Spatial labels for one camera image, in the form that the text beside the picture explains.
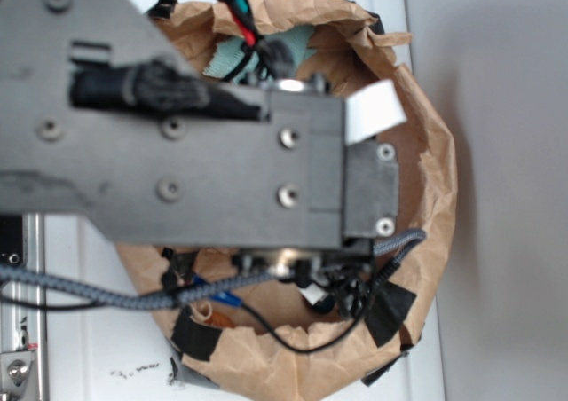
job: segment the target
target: black cable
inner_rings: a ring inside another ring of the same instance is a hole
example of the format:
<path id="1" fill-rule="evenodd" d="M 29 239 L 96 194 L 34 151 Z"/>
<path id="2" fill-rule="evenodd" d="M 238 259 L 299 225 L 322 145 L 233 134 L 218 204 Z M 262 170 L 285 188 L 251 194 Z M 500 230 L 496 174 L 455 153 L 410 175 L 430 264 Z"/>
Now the black cable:
<path id="1" fill-rule="evenodd" d="M 0 295 L 0 302 L 8 303 L 10 305 L 20 306 L 21 308 L 28 308 L 34 311 L 43 311 L 43 312 L 72 312 L 72 311 L 86 311 L 92 310 L 95 308 L 102 308 L 105 305 L 100 303 L 75 303 L 69 305 L 46 305 L 46 304 L 37 304 L 32 302 L 25 302 L 19 301 L 16 299 L 12 299 L 11 297 L 7 297 L 4 295 Z"/>
<path id="2" fill-rule="evenodd" d="M 347 337 L 355 329 L 355 327 L 358 326 L 360 322 L 367 316 L 367 314 L 371 311 L 371 308 L 373 307 L 373 303 L 375 302 L 375 297 L 379 287 L 387 279 L 389 279 L 392 276 L 392 274 L 394 274 L 394 272 L 400 267 L 400 264 L 402 263 L 404 258 L 408 255 L 408 253 L 410 253 L 410 251 L 414 247 L 416 247 L 425 239 L 425 232 L 423 232 L 422 230 L 416 230 L 416 232 L 413 234 L 413 237 L 410 237 L 410 239 L 411 240 L 408 241 L 407 244 L 404 247 L 402 247 L 400 251 L 396 255 L 394 255 L 390 259 L 390 261 L 382 267 L 380 271 L 378 272 L 373 271 L 373 277 L 369 281 L 370 290 L 367 299 L 365 301 L 365 304 L 361 309 L 360 313 L 353 320 L 351 325 L 347 327 L 345 331 L 339 334 L 335 339 L 326 342 L 323 345 L 317 346 L 315 348 L 309 348 L 307 350 L 303 350 L 295 346 L 292 346 L 284 339 L 282 339 L 280 335 L 276 332 L 274 327 L 272 327 L 270 323 L 266 320 L 266 318 L 264 318 L 258 311 L 253 309 L 250 305 L 243 303 L 241 308 L 245 310 L 248 314 L 250 314 L 254 319 L 256 319 L 256 321 L 258 321 L 260 325 L 264 327 L 264 329 L 266 329 L 266 331 L 272 335 L 272 337 L 276 340 L 276 342 L 278 342 L 287 350 L 291 350 L 296 354 L 309 355 L 331 348 L 332 346 L 342 341 L 345 337 Z"/>
<path id="3" fill-rule="evenodd" d="M 31 286 L 48 288 L 50 290 L 67 293 L 68 295 L 82 297 L 100 305 L 135 311 L 176 308 L 179 305 L 195 302 L 221 292 L 259 284 L 271 279 L 275 279 L 275 277 L 269 272 L 264 271 L 248 276 L 237 275 L 228 279 L 211 282 L 208 285 L 180 287 L 172 292 L 158 290 L 148 295 L 131 296 L 111 292 L 72 279 L 0 264 L 1 281 L 15 281 Z"/>
<path id="4" fill-rule="evenodd" d="M 357 327 L 359 325 L 359 323 L 365 318 L 365 316 L 371 311 L 371 307 L 373 306 L 374 301 L 375 301 L 375 295 L 372 295 L 372 297 L 368 297 L 367 301 L 365 302 L 365 306 L 363 307 L 363 309 L 361 310 L 359 315 L 353 320 L 351 325 L 349 327 L 347 327 L 345 329 L 345 331 L 343 331 L 343 333 L 339 334 L 335 339 L 333 339 L 333 340 L 331 340 L 327 343 L 324 343 L 323 345 L 316 346 L 315 348 L 309 348 L 308 350 L 302 350 L 300 348 L 292 346 L 288 342 L 286 342 L 284 339 L 282 339 L 280 337 L 280 335 L 278 333 L 276 333 L 276 330 L 274 329 L 274 327 L 272 327 L 268 323 L 268 321 L 266 321 L 266 319 L 262 315 L 260 315 L 260 313 L 258 311 L 254 310 L 252 307 L 250 307 L 246 303 L 243 303 L 241 305 L 241 308 L 243 310 L 245 310 L 247 313 L 249 313 L 252 317 L 254 317 L 256 319 L 256 321 L 258 321 L 262 325 L 262 327 L 264 327 L 266 329 L 266 331 L 272 335 L 272 337 L 276 340 L 276 342 L 278 342 L 284 348 L 286 348 L 287 350 L 291 350 L 292 352 L 295 352 L 296 354 L 310 355 L 310 354 L 315 354 L 317 352 L 321 352 L 323 350 L 331 348 L 332 346 L 336 345 L 337 343 L 342 341 L 344 338 L 346 338 L 355 329 L 355 327 Z"/>
<path id="5" fill-rule="evenodd" d="M 252 59 L 252 55 L 254 53 L 254 50 L 247 47 L 247 45 L 245 43 L 243 43 L 242 45 L 243 45 L 243 47 L 245 47 L 244 57 L 242 57 L 239 64 L 237 64 L 235 66 L 235 68 L 233 70 L 231 70 L 231 72 L 228 75 L 226 75 L 225 77 L 223 77 L 223 79 L 221 79 L 222 82 L 230 82 L 232 79 L 234 79 L 237 75 L 239 75 L 239 73 L 247 66 L 247 64 Z"/>

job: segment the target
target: crumpled brown paper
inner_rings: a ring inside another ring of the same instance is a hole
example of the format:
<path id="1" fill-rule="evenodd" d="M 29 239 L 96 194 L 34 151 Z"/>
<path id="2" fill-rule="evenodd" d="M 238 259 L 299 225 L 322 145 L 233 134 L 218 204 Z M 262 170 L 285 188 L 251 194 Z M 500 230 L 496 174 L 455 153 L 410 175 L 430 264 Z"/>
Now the crumpled brown paper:
<path id="1" fill-rule="evenodd" d="M 400 163 L 398 229 L 420 227 L 428 233 L 405 260 L 392 282 L 417 294 L 409 315 L 393 339 L 380 348 L 365 326 L 330 350 L 298 356 L 283 349 L 240 310 L 215 305 L 236 325 L 223 331 L 209 362 L 184 355 L 183 362 L 220 385 L 221 389 L 258 401 L 319 400 L 361 379 L 398 357 L 401 345 L 416 344 L 446 266 L 454 234 L 457 177 L 454 139 L 406 66 L 395 66 L 391 46 L 406 44 L 408 33 L 375 34 L 375 18 L 345 0 L 249 0 L 263 34 L 312 24 L 309 47 L 317 51 L 298 69 L 306 79 L 318 71 L 335 95 L 346 97 L 378 79 L 392 79 L 408 122 L 384 132 L 380 139 L 397 147 Z M 224 4 L 179 4 L 170 20 L 156 21 L 163 33 L 202 72 L 216 44 L 240 35 Z M 167 267 L 150 246 L 117 246 L 140 293 L 160 288 Z M 196 271 L 214 280 L 230 275 L 227 249 L 203 249 Z M 325 318 L 305 306 L 291 285 L 266 283 L 237 291 L 263 313 L 278 332 L 298 347 L 313 347 L 340 334 L 349 323 Z M 158 311 L 154 318 L 164 334 L 172 335 L 178 313 Z"/>

